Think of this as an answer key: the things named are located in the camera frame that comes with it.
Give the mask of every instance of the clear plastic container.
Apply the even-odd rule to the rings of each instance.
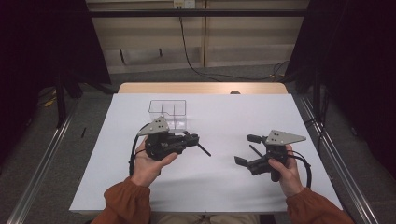
[[[182,133],[187,129],[185,100],[152,100],[148,112],[151,121],[164,116],[171,133]]]

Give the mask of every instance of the human hand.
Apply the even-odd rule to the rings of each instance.
[[[136,149],[137,155],[134,159],[134,174],[131,177],[131,181],[137,186],[149,187],[155,178],[157,178],[161,169],[175,160],[177,153],[172,153],[161,161],[155,161],[146,153],[145,142],[146,138]]]
[[[291,145],[286,145],[286,150],[289,155],[293,155]],[[298,194],[304,189],[298,173],[297,161],[294,158],[288,158],[285,165],[274,159],[268,160],[268,163],[280,172],[279,183],[286,197]]]

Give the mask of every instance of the black cable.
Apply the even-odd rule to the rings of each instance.
[[[304,124],[313,123],[315,121],[316,121],[316,119],[309,119],[309,120],[304,121]]]
[[[274,76],[273,82],[275,82],[275,80],[276,80],[277,71],[279,71],[279,69],[286,63],[289,63],[289,61],[285,61],[283,63],[277,63],[274,65],[274,67],[273,67],[273,76]]]
[[[306,158],[305,158],[300,152],[298,152],[298,151],[293,151],[293,150],[288,150],[288,151],[291,151],[291,152],[293,152],[293,153],[297,153],[299,156],[301,156],[301,157],[306,161]]]
[[[199,71],[195,70],[195,69],[192,67],[191,63],[190,63],[190,58],[189,58],[189,55],[188,55],[188,53],[187,53],[186,40],[185,40],[185,37],[184,37],[183,19],[182,19],[181,17],[179,17],[179,21],[180,21],[181,35],[182,35],[182,38],[183,38],[184,53],[185,53],[185,55],[186,55],[187,64],[189,65],[190,69],[191,69],[193,72],[195,72],[197,75],[199,75],[199,76],[201,76],[201,77],[210,78],[210,79],[215,80],[215,81],[217,81],[217,82],[221,82],[221,80],[216,79],[216,78],[214,78],[213,76],[216,76],[216,77],[239,78],[239,79],[251,80],[251,81],[261,81],[261,80],[265,80],[265,79],[271,78],[271,76],[268,76],[268,77],[257,77],[257,78],[254,78],[254,77],[236,77],[236,76],[223,75],[223,74],[216,74],[216,73],[202,73],[202,72],[199,72]]]
[[[288,83],[294,81],[301,73],[305,71],[309,71],[309,69],[313,66],[299,66],[295,71],[289,73],[287,76],[282,77],[278,82],[280,83]]]
[[[254,152],[257,153],[257,155],[259,155],[260,157],[263,157],[263,155],[260,153],[260,151],[257,150],[254,146],[252,146],[252,145],[249,145],[249,146],[250,146],[251,149],[253,149]]]
[[[306,170],[306,187],[307,188],[311,188],[311,183],[312,183],[312,172],[311,172],[311,165],[303,158],[298,157],[298,156],[293,156],[293,155],[288,155],[288,157],[290,158],[294,158],[296,160],[302,161],[304,166],[305,166],[305,170]]]
[[[143,126],[143,127],[140,129],[140,131],[141,131],[142,129],[144,129],[146,126],[148,126],[148,125],[149,125],[149,124],[146,124],[145,126]],[[136,154],[134,154],[134,149],[136,148],[137,139],[139,139],[139,135],[136,135],[136,137],[134,138],[134,144],[133,144],[133,146],[132,146],[131,158],[129,159],[129,175],[133,175],[133,174],[134,174],[134,159],[136,158],[137,153],[139,153],[139,152],[145,150],[145,149],[140,150],[140,151],[136,152]]]
[[[318,146],[317,146],[319,157],[320,157],[320,140],[322,139],[323,133],[326,128],[326,115],[327,115],[327,110],[329,108],[329,99],[330,99],[330,94],[329,94],[328,90],[326,89],[324,92],[324,95],[323,95],[323,100],[322,100],[323,105],[320,110],[320,118],[321,118],[322,122],[321,122],[321,125],[319,125],[320,132],[319,132]]]

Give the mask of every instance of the gray floor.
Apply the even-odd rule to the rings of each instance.
[[[272,65],[241,65],[228,67],[204,68],[200,71],[216,74],[227,74],[239,77],[267,77],[273,73]],[[132,74],[114,74],[111,76],[113,84],[108,86],[116,90],[126,81],[212,81],[192,72],[189,68],[135,72]],[[239,78],[217,77],[222,81],[245,81]],[[106,111],[111,102],[111,95],[105,95],[96,89],[80,84],[84,90],[79,100],[67,98],[67,106],[76,105],[76,113],[71,118],[64,139],[54,154],[45,178],[39,186],[37,195],[30,210],[23,217],[24,223],[84,223],[91,217],[84,217],[68,211],[77,190],[88,160],[91,156],[95,141],[100,132]],[[293,94],[304,120],[308,120],[302,99],[310,97],[311,93],[299,95],[294,90],[294,83],[287,84],[288,91]],[[6,223],[18,199],[22,196],[29,180],[35,173],[46,152],[57,123],[56,105],[49,107],[38,106],[32,122],[21,141],[15,146],[8,157],[0,176],[0,223]],[[396,211],[396,183],[388,172],[372,157],[364,140],[354,135],[351,124],[344,117],[335,102],[330,100],[327,113],[326,130],[331,136],[338,152],[344,160],[348,171],[352,174],[357,185],[373,209],[378,223],[394,223]],[[314,126],[309,126],[314,143],[318,135]],[[350,196],[340,175],[334,168],[325,147],[320,147],[320,155],[333,186],[339,195],[345,209],[356,223],[364,223],[356,202]],[[286,214],[276,214],[276,223],[290,223]]]

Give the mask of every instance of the white table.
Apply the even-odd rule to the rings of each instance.
[[[128,175],[134,137],[150,122],[150,100],[186,100],[188,131],[198,133],[201,145],[212,154],[207,157],[198,147],[189,147],[163,168],[150,187],[152,211],[200,214],[286,211],[285,196],[279,184],[271,181],[270,174],[252,176],[233,159],[233,156],[249,161],[258,159],[248,146],[251,143],[247,135],[267,135],[273,129],[307,137],[292,146],[312,165],[312,190],[341,208],[291,95],[123,93],[113,97],[71,204],[72,212],[100,212],[105,208],[105,190]],[[263,145],[253,145],[265,153]],[[305,168],[298,164],[305,184]]]

